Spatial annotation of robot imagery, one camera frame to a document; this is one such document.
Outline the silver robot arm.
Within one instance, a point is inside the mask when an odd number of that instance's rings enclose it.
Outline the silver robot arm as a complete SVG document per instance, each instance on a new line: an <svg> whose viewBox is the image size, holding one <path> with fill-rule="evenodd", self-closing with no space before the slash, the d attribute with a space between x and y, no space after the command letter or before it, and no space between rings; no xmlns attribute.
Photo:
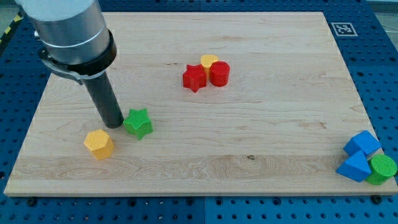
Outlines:
<svg viewBox="0 0 398 224"><path fill-rule="evenodd" d="M82 84L101 76L117 50L98 0L16 0L44 45L49 70Z"/></svg>

